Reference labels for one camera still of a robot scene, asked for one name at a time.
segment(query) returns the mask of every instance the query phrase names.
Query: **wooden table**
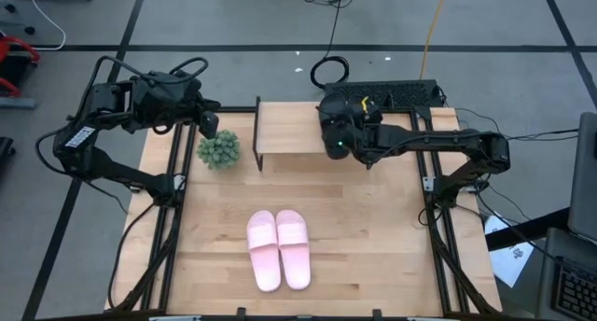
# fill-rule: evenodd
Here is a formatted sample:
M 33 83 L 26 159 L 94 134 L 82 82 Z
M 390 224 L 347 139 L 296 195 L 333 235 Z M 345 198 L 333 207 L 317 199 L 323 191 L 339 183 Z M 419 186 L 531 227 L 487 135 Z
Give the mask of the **wooden table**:
M 432 115 L 436 130 L 458 127 L 453 109 L 432 109 Z M 240 137 L 242 157 L 227 171 L 210 171 L 197 158 L 191 163 L 168 314 L 235 314 L 245 307 L 248 314 L 269 315 L 371 316 L 372 309 L 382 309 L 384 316 L 441 315 L 428 231 L 417 221 L 423 195 L 414 153 L 382 160 L 367 171 L 351 157 L 270 152 L 260 173 L 251 150 L 255 114 L 218 116 L 221 130 Z M 387 123 L 410 128 L 408 115 L 384 116 Z M 163 173 L 172 138 L 172 133 L 149 132 L 140 169 Z M 181 146 L 179 161 L 185 144 Z M 439 157 L 445 174 L 465 162 L 460 153 Z M 458 203 L 478 210 L 473 195 L 461 194 Z M 146 194 L 133 195 L 127 224 L 149 204 Z M 312 253 L 307 289 L 290 290 L 284 281 L 273 293 L 257 289 L 245 227 L 254 212 L 264 209 L 274 214 L 294 209 L 305 217 Z M 144 217 L 123 246 L 115 301 L 124 298 L 146 268 L 157 212 Z M 452 221 L 465 273 L 501 310 L 479 218 L 455 208 Z M 457 310 L 453 277 L 445 268 L 451 307 Z M 161 278 L 159 273 L 156 287 Z

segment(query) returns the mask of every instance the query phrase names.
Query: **green plant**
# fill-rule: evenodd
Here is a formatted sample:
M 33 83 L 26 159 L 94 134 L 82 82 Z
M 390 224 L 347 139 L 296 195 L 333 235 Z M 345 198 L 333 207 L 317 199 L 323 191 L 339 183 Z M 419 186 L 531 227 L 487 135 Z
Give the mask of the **green plant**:
M 234 165 L 241 157 L 241 143 L 234 132 L 224 130 L 214 139 L 202 138 L 197 147 L 197 155 L 207 163 L 209 169 L 225 169 Z

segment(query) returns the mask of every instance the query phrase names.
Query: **pink slide sandal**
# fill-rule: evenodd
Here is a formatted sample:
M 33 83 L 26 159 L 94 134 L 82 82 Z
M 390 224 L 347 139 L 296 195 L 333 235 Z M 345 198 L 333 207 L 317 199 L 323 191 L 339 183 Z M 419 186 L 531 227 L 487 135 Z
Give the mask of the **pink slide sandal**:
M 278 289 L 282 279 L 273 215 L 265 210 L 254 213 L 246 226 L 246 236 L 257 287 L 264 292 Z
M 307 223 L 299 213 L 283 210 L 276 216 L 276 225 L 286 282 L 292 289 L 304 289 L 311 282 Z

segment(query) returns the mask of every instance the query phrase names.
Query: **gray floor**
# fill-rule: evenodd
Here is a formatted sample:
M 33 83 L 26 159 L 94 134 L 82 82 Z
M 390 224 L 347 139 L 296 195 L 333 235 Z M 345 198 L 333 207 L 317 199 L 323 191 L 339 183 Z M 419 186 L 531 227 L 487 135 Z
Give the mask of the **gray floor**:
M 0 13 L 0 20 L 29 21 L 37 35 L 5 32 L 35 44 L 60 41 L 51 26 L 27 0 L 9 0 L 19 16 Z M 40 2 L 40 6 L 68 33 L 67 45 L 118 45 L 135 0 Z M 595 0 L 556 0 L 578 45 L 597 45 Z M 437 0 L 354 0 L 340 13 L 339 44 L 421 45 Z M 145 0 L 132 34 L 132 45 L 253 45 L 325 44 L 334 10 L 302 0 Z M 446 0 L 433 44 L 495 46 L 564 46 L 546 0 Z M 97 57 L 110 52 L 62 51 L 44 53 L 42 62 L 23 90 L 38 101 L 34 112 L 0 110 L 0 136 L 16 139 L 19 154 L 0 182 L 0 315 L 20 318 L 31 292 L 49 237 L 62 208 L 68 178 L 46 170 L 33 151 L 35 139 L 64 124 L 74 113 Z M 201 55 L 210 67 L 201 75 L 203 94 L 224 105 L 252 105 L 257 95 L 267 101 L 317 101 L 309 71 L 322 52 L 127 52 L 125 61 L 148 71 L 168 70 Z M 414 79 L 420 52 L 346 51 L 351 81 Z M 597 54 L 583 58 L 597 73 Z M 574 128 L 584 111 L 595 111 L 569 53 L 429 54 L 427 77 L 437 79 L 453 107 L 466 107 L 491 116 L 508 134 Z M 109 68 L 98 77 L 107 77 Z M 330 64 L 318 73 L 321 81 L 338 78 Z M 493 130 L 493 125 L 465 111 L 470 127 Z M 113 158 L 138 164 L 144 133 L 103 133 L 98 146 Z M 512 169 L 493 178 L 493 186 L 518 203 L 530 216 L 567 206 L 570 201 L 576 143 L 513 143 Z M 49 142 L 45 145 L 49 154 Z M 128 202 L 126 191 L 98 182 Z M 487 202 L 504 216 L 522 220 L 508 202 L 491 192 Z M 54 272 L 38 317 L 98 313 L 105 291 L 124 215 L 116 204 L 83 187 L 76 202 Z M 540 261 L 534 255 L 515 286 L 500 286 L 508 310 L 532 311 L 534 274 Z

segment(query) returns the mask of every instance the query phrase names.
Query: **white paper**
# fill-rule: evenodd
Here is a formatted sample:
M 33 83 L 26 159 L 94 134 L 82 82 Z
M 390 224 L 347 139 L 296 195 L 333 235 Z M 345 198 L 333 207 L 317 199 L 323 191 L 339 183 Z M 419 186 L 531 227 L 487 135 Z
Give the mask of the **white paper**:
M 495 216 L 490 216 L 485 222 L 485 234 L 506 228 L 506 223 Z M 522 269 L 533 252 L 533 246 L 520 243 L 511 247 L 490 252 L 493 274 L 512 288 L 521 275 Z

